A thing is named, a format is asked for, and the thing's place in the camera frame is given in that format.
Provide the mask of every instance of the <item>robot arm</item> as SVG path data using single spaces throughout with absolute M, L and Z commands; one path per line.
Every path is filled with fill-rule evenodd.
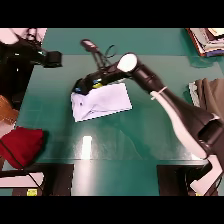
M 152 96 L 152 100 L 156 99 L 169 115 L 174 132 L 185 148 L 197 157 L 210 162 L 212 169 L 190 185 L 195 192 L 204 195 L 223 174 L 223 122 L 215 114 L 194 107 L 175 96 L 133 53 L 123 55 L 118 62 L 105 67 L 103 71 L 89 74 L 86 78 L 78 80 L 73 91 L 86 95 L 93 88 L 122 78 L 132 78 Z
M 61 67 L 62 54 L 48 52 L 34 39 L 23 39 L 9 28 L 0 29 L 0 61 L 7 64 L 9 59 L 26 60 L 31 64 L 40 64 L 44 68 Z

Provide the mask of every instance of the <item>white towel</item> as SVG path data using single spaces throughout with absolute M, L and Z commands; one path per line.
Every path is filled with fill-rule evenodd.
M 124 83 L 92 89 L 88 95 L 71 94 L 75 122 L 132 109 Z

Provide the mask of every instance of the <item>table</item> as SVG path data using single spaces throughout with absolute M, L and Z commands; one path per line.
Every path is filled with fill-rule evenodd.
M 125 84 L 132 110 L 74 122 L 71 89 L 78 78 L 96 70 L 92 57 L 79 46 L 83 38 L 91 39 L 102 51 L 116 44 L 119 54 L 137 53 L 189 103 L 188 83 L 205 77 L 222 78 L 223 59 L 198 57 L 184 29 L 49 28 L 46 33 L 43 47 L 61 51 L 63 67 L 36 66 L 17 121 L 18 126 L 50 133 L 46 149 L 36 162 L 74 163 L 72 195 L 159 195 L 157 164 L 204 161 L 185 150 L 166 112 L 131 80 L 125 80 Z M 92 137 L 90 160 L 82 157 L 85 136 Z M 10 190 L 1 192 L 10 194 Z

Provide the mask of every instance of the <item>dark red fabric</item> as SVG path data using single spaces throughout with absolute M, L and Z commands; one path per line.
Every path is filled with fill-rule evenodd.
M 12 152 L 14 157 L 25 167 L 33 161 L 43 145 L 44 133 L 41 129 L 31 130 L 23 127 L 16 127 L 1 140 Z M 22 167 L 13 159 L 9 152 L 0 144 L 0 155 L 2 155 L 9 164 L 16 168 Z

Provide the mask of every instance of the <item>yellow sticker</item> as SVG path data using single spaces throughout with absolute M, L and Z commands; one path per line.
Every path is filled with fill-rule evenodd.
M 100 88 L 102 87 L 103 85 L 101 83 L 97 83 L 93 86 L 93 88 L 97 89 L 97 88 Z
M 28 189 L 27 196 L 37 196 L 37 189 Z

